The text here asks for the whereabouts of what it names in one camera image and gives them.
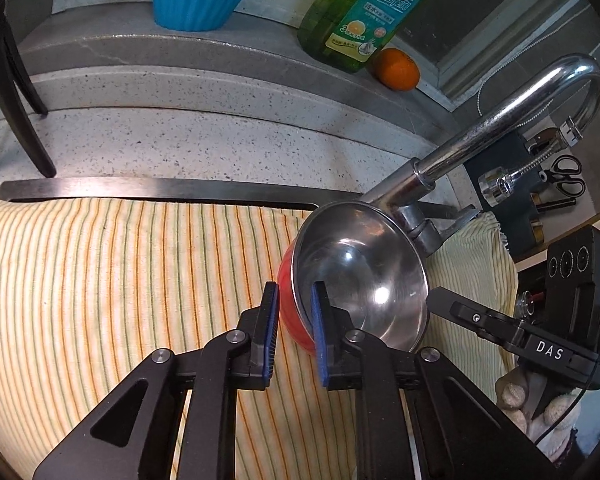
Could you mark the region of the right gloved hand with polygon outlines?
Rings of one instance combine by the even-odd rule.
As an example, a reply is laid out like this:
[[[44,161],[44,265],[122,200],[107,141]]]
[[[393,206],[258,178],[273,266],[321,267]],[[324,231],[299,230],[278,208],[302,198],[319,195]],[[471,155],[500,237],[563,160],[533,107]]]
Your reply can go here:
[[[569,448],[580,416],[578,397],[554,393],[548,379],[516,367],[495,383],[496,405],[536,447],[556,463]]]

